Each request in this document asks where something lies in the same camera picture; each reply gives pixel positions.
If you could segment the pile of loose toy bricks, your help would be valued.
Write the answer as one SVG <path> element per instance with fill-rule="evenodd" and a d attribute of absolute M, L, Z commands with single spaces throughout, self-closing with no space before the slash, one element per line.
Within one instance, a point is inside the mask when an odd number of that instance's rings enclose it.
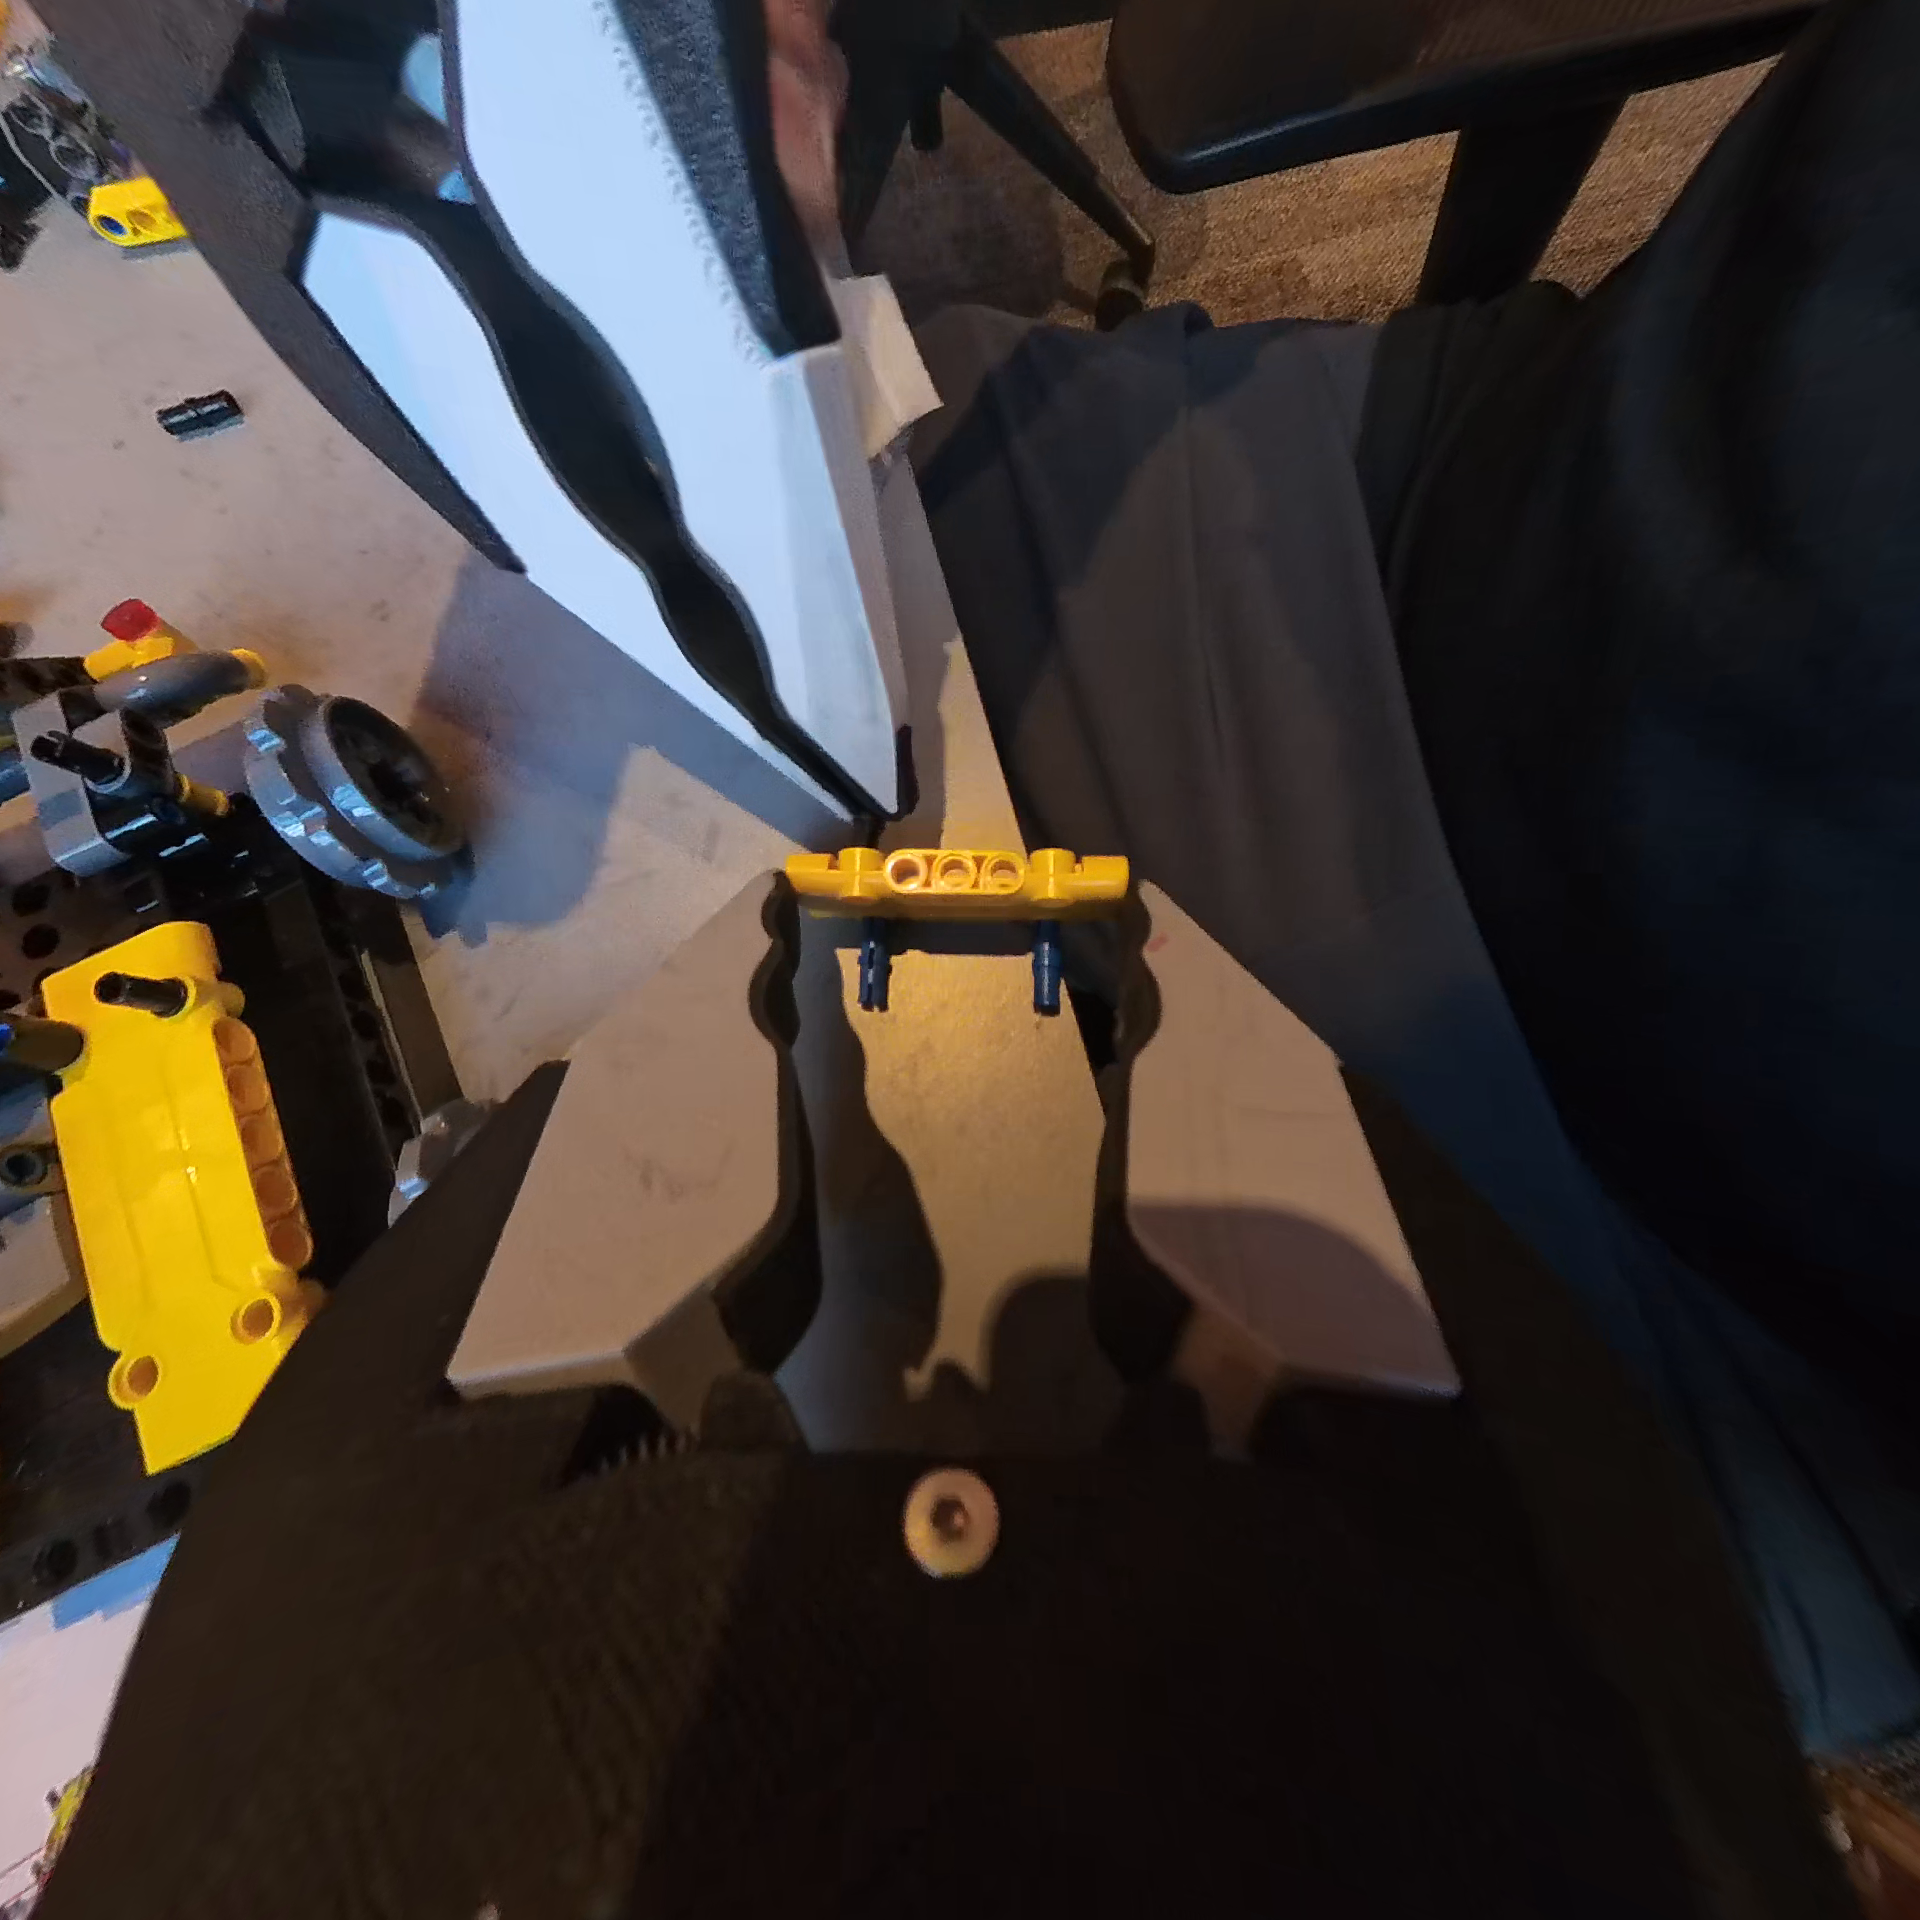
<path fill-rule="evenodd" d="M 3 272 L 16 272 L 52 207 L 88 217 L 112 153 L 92 104 L 31 47 L 4 50 Z"/>

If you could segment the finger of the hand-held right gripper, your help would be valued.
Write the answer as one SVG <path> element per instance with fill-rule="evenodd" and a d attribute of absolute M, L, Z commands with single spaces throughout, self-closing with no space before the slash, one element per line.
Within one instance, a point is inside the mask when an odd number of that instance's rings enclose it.
<path fill-rule="evenodd" d="M 768 353 L 699 247 L 615 337 L 484 209 L 321 201 L 308 302 L 563 609 L 815 801 L 884 816 L 884 564 L 836 343 Z"/>
<path fill-rule="evenodd" d="M 486 229 L 611 382 L 627 541 L 696 680 L 847 816 L 904 816 L 880 488 L 768 7 L 444 4 L 440 50 Z"/>

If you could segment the yellow brick panel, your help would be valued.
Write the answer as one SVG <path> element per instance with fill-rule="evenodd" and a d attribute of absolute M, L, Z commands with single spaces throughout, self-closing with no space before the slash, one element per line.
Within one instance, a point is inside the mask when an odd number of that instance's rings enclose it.
<path fill-rule="evenodd" d="M 901 927 L 1020 929 L 1037 1017 L 1064 1001 L 1064 925 L 1115 917 L 1133 889 L 1123 855 L 1068 847 L 844 847 L 791 855 L 783 879 L 808 911 L 857 927 L 854 1002 L 881 1014 Z"/>

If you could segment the instruction booklet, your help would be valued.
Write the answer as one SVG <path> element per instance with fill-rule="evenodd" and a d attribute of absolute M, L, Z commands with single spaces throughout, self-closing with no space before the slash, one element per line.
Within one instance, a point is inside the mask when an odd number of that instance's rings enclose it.
<path fill-rule="evenodd" d="M 3 1626 L 3 1914 L 31 1914 L 100 1754 L 132 1642 L 176 1543 Z"/>

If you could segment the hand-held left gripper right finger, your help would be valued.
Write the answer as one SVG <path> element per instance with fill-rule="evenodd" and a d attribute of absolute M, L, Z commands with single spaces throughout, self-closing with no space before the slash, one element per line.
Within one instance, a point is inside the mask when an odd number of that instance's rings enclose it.
<path fill-rule="evenodd" d="M 1224 1456 L 1288 1394 L 1455 1400 L 1340 1057 L 1160 887 L 1135 887 L 1115 944 L 1096 1345 L 1126 1380 L 1185 1392 Z"/>

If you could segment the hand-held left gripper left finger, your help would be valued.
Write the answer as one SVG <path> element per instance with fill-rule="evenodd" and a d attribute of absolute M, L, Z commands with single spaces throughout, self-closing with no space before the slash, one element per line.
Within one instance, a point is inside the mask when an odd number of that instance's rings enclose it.
<path fill-rule="evenodd" d="M 822 1297 L 799 913 L 749 879 L 572 1048 L 447 1361 L 465 1400 L 628 1386 L 689 1433 Z"/>

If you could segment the yellow brick toy vehicle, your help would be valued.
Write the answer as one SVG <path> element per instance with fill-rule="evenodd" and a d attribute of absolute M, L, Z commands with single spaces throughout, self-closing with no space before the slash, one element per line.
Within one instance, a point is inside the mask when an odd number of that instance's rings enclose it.
<path fill-rule="evenodd" d="M 462 889 L 440 770 L 142 598 L 4 634 L 3 1617 L 166 1544 L 207 1456 L 484 1117 L 409 911 Z"/>

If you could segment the grey desk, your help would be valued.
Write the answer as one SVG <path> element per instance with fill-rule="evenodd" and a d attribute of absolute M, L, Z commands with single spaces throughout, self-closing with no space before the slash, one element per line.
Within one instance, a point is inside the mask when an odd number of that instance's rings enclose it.
<path fill-rule="evenodd" d="M 832 820 L 520 575 L 468 548 L 257 337 L 192 254 L 121 256 L 47 217 L 3 292 L 4 618 L 38 654 L 136 597 L 206 647 L 365 700 L 465 808 L 473 873 L 406 917 L 453 1068 L 502 1096 Z M 233 392 L 197 441 L 169 402 Z M 1022 950 L 909 948 L 854 1008 L 805 925 L 799 1084 L 822 1306 L 782 1372 L 821 1448 L 1024 1448 L 1096 1428 L 1087 1335 L 1101 1133 L 1069 1014 Z"/>

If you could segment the person's leg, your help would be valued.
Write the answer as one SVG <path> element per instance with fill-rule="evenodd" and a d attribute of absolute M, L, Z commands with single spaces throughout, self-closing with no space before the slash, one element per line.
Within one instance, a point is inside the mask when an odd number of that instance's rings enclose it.
<path fill-rule="evenodd" d="M 1839 1757 L 1916 1732 L 1916 1463 L 1635 1225 L 1552 1108 L 1427 781 L 1360 502 L 1376 328 L 1115 334 L 950 306 L 909 455 L 1022 830 L 1126 855 L 1525 1246 L 1431 1278 L 1579 1599 L 1652 1706 L 1761 1649 Z"/>

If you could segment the person's dark jacket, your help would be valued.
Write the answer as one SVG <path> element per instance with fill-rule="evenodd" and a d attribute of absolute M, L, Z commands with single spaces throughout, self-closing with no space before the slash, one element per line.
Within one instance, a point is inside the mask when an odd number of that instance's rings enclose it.
<path fill-rule="evenodd" d="M 1567 1133 L 1903 1389 L 1918 1281 L 1918 7 L 1827 4 L 1590 294 L 1377 337 L 1431 791 Z"/>

